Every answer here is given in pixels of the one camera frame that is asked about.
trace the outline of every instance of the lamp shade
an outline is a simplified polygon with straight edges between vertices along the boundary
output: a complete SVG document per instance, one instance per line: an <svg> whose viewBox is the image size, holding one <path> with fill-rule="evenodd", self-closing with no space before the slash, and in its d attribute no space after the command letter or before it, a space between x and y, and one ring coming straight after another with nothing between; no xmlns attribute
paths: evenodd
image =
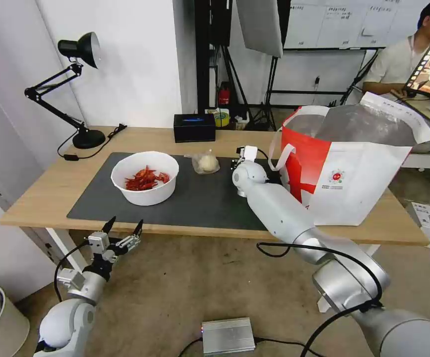
<svg viewBox="0 0 430 357"><path fill-rule="evenodd" d="M58 51L68 58L80 58L94 68L101 62L101 48L94 32L82 35L77 41L58 41Z"/></svg>

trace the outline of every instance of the trash bin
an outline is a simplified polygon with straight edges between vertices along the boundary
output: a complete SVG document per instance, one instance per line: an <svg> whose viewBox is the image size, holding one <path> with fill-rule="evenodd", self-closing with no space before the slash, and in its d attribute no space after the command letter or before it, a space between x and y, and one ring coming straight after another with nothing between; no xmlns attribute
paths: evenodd
<svg viewBox="0 0 430 357"><path fill-rule="evenodd" d="M0 357L12 357L28 337L30 322L18 311L0 288Z"/></svg>

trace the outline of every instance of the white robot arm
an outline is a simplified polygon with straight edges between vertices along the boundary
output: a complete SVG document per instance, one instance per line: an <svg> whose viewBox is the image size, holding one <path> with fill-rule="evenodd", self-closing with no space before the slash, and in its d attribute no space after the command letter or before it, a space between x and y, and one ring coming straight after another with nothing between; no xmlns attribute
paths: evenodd
<svg viewBox="0 0 430 357"><path fill-rule="evenodd" d="M245 157L244 153L253 153ZM263 167L254 162L257 148L241 149L234 165L233 183L269 232L285 243L324 247L356 258L376 276L384 290L390 283L387 273L355 243L346 238L330 237L313 223L307 209L283 186L266 183ZM354 261L338 254L295 248L303 259L323 264L313 276L320 294L336 312L371 300L377 295L370 274ZM430 321L413 313L374 307L351 316L360 325L376 357L430 357Z"/></svg>
<svg viewBox="0 0 430 357"><path fill-rule="evenodd" d="M34 357L84 357L89 332L94 325L95 306L111 277L112 266L121 255L140 243L143 221L131 235L112 240L109 231L115 220L113 217L102 231L88 237L87 244L94 258L82 274L66 268L58 273L58 281L68 288L72 298L53 306L41 322Z"/></svg>

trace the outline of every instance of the brown floor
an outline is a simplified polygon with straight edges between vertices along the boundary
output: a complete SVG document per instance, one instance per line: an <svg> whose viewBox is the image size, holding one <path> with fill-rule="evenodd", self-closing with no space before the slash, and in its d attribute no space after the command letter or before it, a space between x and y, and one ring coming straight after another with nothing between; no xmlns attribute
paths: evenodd
<svg viewBox="0 0 430 357"><path fill-rule="evenodd" d="M430 203L430 171L402 169L391 188L403 204ZM382 246L375 258L392 278L384 304L430 318L430 250ZM200 336L203 320L242 316L251 318L256 336L306 341L330 316L317 311L314 271L295 253L265 257L248 239L143 235L142 244L114 268L86 356L178 356ZM32 355L37 326L56 302L48 286L18 304L32 327L18 357ZM314 349L326 356L371 356L350 318L323 332ZM263 343L237 356L291 357L300 351ZM202 356L201 344L185 356Z"/></svg>

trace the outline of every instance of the white shopping bag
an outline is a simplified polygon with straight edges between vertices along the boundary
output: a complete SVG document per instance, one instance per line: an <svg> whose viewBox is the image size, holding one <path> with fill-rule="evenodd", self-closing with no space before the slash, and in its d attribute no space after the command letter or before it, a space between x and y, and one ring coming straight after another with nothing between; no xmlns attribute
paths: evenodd
<svg viewBox="0 0 430 357"><path fill-rule="evenodd" d="M413 110L372 93L355 106L301 107L271 143L285 187L316 225L357 226L430 128Z"/></svg>

